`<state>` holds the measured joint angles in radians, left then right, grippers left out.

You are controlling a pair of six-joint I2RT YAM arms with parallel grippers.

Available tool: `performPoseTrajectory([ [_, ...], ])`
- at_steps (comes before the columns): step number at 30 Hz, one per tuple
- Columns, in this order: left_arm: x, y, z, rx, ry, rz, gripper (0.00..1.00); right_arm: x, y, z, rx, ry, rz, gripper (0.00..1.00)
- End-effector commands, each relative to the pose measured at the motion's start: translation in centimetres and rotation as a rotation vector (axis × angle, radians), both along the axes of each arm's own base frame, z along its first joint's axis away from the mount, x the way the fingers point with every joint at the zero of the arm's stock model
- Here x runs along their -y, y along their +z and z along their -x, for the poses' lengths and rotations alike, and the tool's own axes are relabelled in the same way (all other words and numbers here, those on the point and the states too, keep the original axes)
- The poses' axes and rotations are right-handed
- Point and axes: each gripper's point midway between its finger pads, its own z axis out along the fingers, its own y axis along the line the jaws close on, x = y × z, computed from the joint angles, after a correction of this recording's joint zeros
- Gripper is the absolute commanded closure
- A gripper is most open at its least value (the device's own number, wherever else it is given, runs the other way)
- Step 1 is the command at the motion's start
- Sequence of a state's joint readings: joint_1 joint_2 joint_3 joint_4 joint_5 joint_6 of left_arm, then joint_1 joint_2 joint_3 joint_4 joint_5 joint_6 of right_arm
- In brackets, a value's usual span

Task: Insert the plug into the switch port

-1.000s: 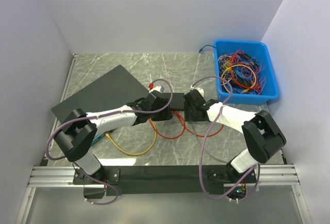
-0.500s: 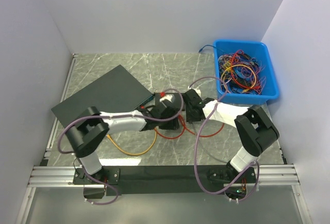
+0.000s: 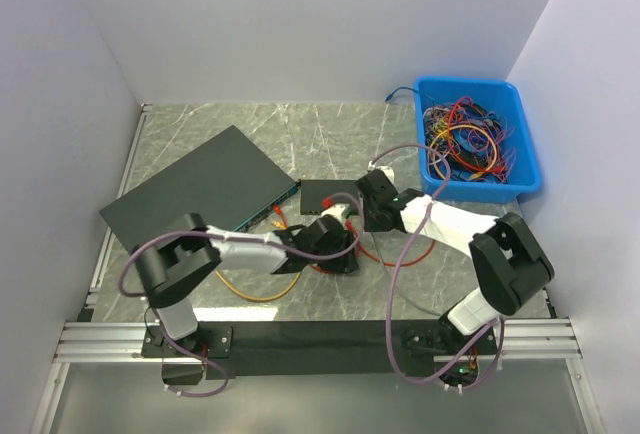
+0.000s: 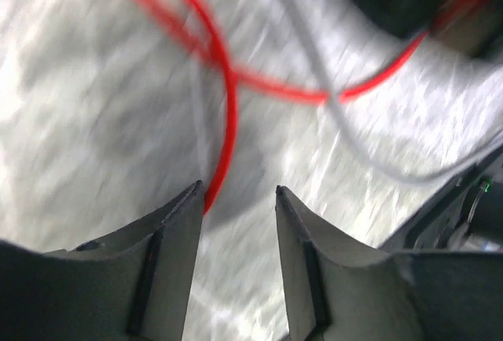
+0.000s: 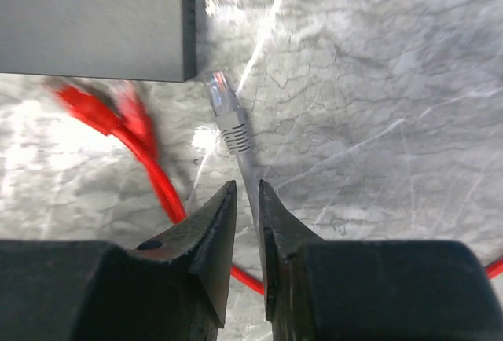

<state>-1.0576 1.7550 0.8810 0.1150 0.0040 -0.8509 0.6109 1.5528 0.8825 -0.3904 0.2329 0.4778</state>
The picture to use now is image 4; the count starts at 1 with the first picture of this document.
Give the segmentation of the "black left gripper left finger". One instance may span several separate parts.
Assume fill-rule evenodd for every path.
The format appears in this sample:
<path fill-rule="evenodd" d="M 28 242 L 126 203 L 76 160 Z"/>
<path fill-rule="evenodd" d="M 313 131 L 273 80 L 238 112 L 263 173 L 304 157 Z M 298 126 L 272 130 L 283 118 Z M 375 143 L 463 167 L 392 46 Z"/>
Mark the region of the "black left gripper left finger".
<path fill-rule="evenodd" d="M 4 340 L 180 340 L 204 212 L 197 181 L 123 228 L 39 253 L 1 243 Z"/>

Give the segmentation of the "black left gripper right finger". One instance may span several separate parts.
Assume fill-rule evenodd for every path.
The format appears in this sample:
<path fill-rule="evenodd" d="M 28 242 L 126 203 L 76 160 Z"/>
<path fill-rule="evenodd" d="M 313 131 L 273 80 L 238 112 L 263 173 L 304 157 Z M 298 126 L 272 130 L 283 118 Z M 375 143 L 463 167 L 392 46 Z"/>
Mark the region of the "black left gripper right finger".
<path fill-rule="evenodd" d="M 290 340 L 499 340 L 498 252 L 389 254 L 276 191 Z"/>

